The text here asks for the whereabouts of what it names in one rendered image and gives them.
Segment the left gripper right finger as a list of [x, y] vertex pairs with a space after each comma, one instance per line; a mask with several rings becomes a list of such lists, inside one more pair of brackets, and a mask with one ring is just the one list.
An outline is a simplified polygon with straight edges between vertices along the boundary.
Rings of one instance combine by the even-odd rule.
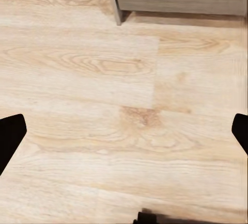
[[236, 114], [231, 132], [248, 155], [248, 116]]

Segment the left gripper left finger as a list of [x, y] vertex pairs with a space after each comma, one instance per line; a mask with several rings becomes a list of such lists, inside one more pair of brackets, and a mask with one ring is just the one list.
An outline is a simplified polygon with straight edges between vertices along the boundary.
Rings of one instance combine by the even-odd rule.
[[0, 175], [27, 134], [23, 114], [0, 119]]

